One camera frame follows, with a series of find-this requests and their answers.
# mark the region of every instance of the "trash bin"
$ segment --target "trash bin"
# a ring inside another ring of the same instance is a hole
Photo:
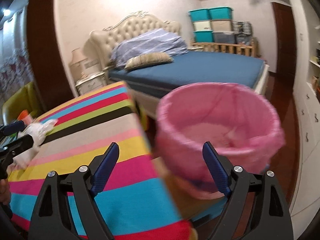
[[[202,157],[210,141],[233,165],[259,174],[284,145],[274,107],[233,83],[194,83],[164,96],[157,108],[156,151],[193,197],[221,197]]]

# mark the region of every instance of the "nightstand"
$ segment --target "nightstand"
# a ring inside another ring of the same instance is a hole
[[[107,85],[104,72],[95,73],[89,77],[80,79],[76,82],[76,89],[79,95],[83,95],[97,88]]]
[[[187,50],[193,50],[193,51],[203,51],[204,47],[187,47]]]

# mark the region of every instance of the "beige pillow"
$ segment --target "beige pillow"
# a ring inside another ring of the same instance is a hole
[[[143,68],[148,66],[170,63],[172,61],[172,57],[170,57],[165,52],[153,52],[142,54],[140,56],[129,59],[124,69],[133,70],[136,68]]]

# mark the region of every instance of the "striped tablecloth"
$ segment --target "striped tablecloth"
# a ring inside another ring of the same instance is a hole
[[[49,171],[74,172],[105,152],[111,142],[120,147],[119,160],[104,191],[95,201],[117,240],[188,240],[190,224],[180,218],[150,161],[135,106],[124,82],[75,98],[42,115],[38,120],[59,121],[40,152],[24,170],[9,177],[13,221],[28,230],[37,195]],[[85,236],[69,197],[79,235]]]

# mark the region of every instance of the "teal storage box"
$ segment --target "teal storage box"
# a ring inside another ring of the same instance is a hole
[[[208,9],[198,9],[189,11],[191,20],[193,22],[210,20],[210,14]]]
[[[195,31],[196,42],[214,42],[212,31]]]
[[[232,20],[233,9],[230,7],[215,7],[208,10],[212,20]]]

